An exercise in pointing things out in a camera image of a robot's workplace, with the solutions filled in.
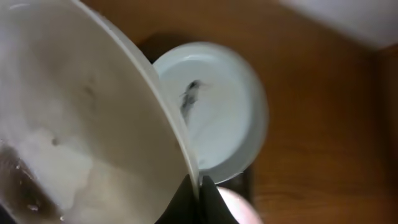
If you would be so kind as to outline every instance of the white wall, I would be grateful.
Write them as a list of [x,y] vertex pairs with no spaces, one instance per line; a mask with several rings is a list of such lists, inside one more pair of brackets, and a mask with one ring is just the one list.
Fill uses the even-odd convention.
[[398,0],[281,0],[371,47],[398,43]]

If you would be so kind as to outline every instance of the brown wooden floor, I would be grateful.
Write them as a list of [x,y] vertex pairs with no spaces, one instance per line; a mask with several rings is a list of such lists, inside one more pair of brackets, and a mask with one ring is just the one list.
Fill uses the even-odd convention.
[[151,59],[178,44],[231,47],[271,113],[254,164],[265,223],[398,223],[367,49],[267,0],[85,0]]

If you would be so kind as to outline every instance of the pink object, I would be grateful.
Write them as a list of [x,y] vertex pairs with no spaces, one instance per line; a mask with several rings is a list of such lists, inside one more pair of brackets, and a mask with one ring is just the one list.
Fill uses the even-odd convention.
[[239,224],[262,224],[255,209],[242,196],[223,187],[217,187],[232,216]]

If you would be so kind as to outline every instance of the wooden table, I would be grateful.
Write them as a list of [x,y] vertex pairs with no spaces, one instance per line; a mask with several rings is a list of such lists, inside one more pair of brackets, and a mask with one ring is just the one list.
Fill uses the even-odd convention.
[[271,0],[84,0],[149,59],[204,40],[239,52],[271,121],[254,163],[267,224],[397,223],[371,52]]

